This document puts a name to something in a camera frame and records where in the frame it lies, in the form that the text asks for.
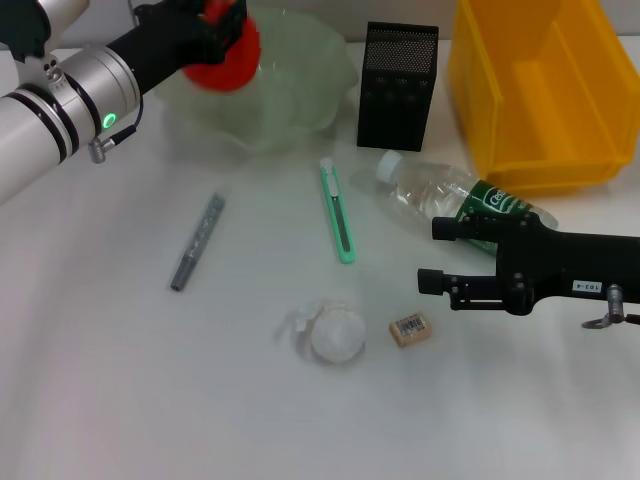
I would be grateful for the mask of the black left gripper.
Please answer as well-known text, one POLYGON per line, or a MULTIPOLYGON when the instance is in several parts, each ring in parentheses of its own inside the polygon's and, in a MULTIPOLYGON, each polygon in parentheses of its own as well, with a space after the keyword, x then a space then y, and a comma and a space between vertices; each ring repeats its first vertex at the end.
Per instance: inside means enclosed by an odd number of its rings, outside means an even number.
POLYGON ((207 4, 207 0, 160 1, 134 9, 139 25, 108 48, 132 71, 140 92, 152 90, 185 66, 225 61, 242 37, 247 10, 207 4))

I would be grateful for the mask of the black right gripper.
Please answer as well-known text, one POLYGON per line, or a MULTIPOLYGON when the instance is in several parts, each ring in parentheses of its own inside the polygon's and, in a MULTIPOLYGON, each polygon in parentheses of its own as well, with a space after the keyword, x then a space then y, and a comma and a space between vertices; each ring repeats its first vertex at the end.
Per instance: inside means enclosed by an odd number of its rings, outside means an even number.
POLYGON ((434 218, 432 237, 499 240, 497 278, 417 271, 419 293, 448 294, 454 311, 528 315, 537 302, 550 297, 605 301, 613 285, 621 289, 624 301, 639 302, 637 237, 561 232, 544 226, 535 215, 475 210, 461 220, 434 218))

